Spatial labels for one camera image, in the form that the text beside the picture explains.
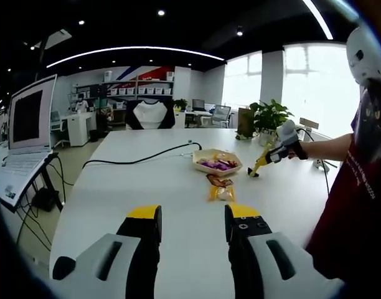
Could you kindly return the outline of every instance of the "person's arm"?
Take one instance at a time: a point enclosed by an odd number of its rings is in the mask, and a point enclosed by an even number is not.
[[[352,140],[352,134],[327,141],[300,141],[301,147],[306,152],[308,158],[328,159],[334,161],[344,161]],[[289,159],[293,158],[294,153],[289,154]]]

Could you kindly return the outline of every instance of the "robotic hand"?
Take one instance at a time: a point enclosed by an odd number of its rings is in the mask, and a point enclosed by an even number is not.
[[[239,204],[225,206],[228,257],[235,298],[340,298],[344,282],[327,279],[313,259],[281,232],[272,233],[258,211]]]
[[[59,257],[50,288],[58,298],[154,298],[161,219],[161,206],[134,209],[116,234],[104,235],[76,260]]]
[[[254,168],[248,168],[247,173],[252,178],[258,177],[257,170],[260,166],[268,165],[272,162],[279,163],[283,158],[289,155],[289,150],[293,150],[299,159],[307,159],[307,154],[303,150],[298,140],[296,125],[292,120],[287,120],[281,125],[277,131],[279,147],[269,150],[264,150],[263,154],[257,159]]]

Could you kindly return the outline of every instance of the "window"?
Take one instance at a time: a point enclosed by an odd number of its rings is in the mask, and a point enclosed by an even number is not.
[[[350,133],[359,106],[359,86],[351,75],[345,45],[303,44],[285,47],[282,104],[319,123],[331,138]]]
[[[261,52],[232,59],[225,67],[222,103],[232,109],[260,101]]]

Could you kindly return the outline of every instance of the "white table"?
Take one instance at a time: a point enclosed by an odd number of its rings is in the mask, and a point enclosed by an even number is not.
[[[237,141],[232,129],[114,131],[92,159],[133,161],[170,147],[199,142],[203,148],[236,152],[243,169],[232,177],[238,203],[257,208],[272,231],[295,244],[309,239],[327,199],[324,173],[312,161],[284,159],[247,176],[262,152],[258,140]],[[196,146],[176,149],[145,163],[87,166],[64,206],[50,255],[50,275],[59,256],[76,258],[106,233],[116,233],[135,207],[162,205],[161,259],[155,297],[233,298],[225,241],[224,205],[207,202],[210,183],[192,167]],[[328,174],[331,185],[337,171]]]

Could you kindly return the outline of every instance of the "desk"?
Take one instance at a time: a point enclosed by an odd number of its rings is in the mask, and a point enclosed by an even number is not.
[[[0,146],[0,167],[3,159],[8,155],[8,147],[7,146]],[[35,196],[35,189],[31,187],[32,183],[36,183],[38,188],[41,187],[46,187],[49,189],[51,192],[55,192],[55,189],[51,183],[51,180],[49,178],[48,172],[46,171],[47,165],[45,165],[44,161],[40,161],[40,163],[34,168],[34,170],[30,173],[29,176],[23,177],[23,178],[16,178],[15,181],[10,181],[11,177],[9,177],[7,174],[4,174],[0,170],[0,196],[4,194],[4,186],[7,183],[12,183],[15,187],[17,187],[17,194],[19,201],[18,203],[21,204],[22,206],[26,206],[27,201],[24,200],[24,195],[27,194],[27,197],[29,199],[29,202],[32,201],[33,197]],[[58,206],[60,210],[62,210],[62,204],[59,201],[59,197],[56,194],[54,197],[55,203]],[[5,223],[8,227],[8,231],[10,232],[12,238],[14,239],[15,242],[17,242],[17,238],[19,236],[21,227],[23,225],[22,220],[19,218],[17,215],[17,212],[15,208],[12,206],[1,203],[1,212],[4,216]],[[29,210],[29,207],[24,207],[23,208],[23,213],[21,214],[22,217],[23,215]]]
[[[236,152],[243,168],[234,176],[237,202],[258,209],[272,231],[304,245],[324,209],[324,173],[312,161],[284,159],[247,176],[262,153],[258,140],[237,141],[233,129],[114,131],[91,159],[133,161],[170,147],[199,142],[203,148]],[[210,183],[196,171],[189,146],[151,161],[87,166],[77,179],[59,219],[50,255],[50,275],[59,256],[76,258],[106,233],[115,234],[137,206],[162,206],[162,242],[155,297],[233,298],[234,286],[225,240],[224,205],[207,202]],[[331,186],[337,171],[331,169]]]
[[[208,111],[185,111],[185,114],[196,115],[196,116],[212,116]]]
[[[185,111],[185,114],[191,115],[191,121],[186,121],[187,127],[189,127],[190,123],[195,123],[196,127],[199,127],[202,124],[200,120],[202,116],[212,116],[212,114],[208,111]]]
[[[84,112],[63,116],[67,120],[70,146],[83,146],[90,139],[90,130],[96,130],[95,112]]]

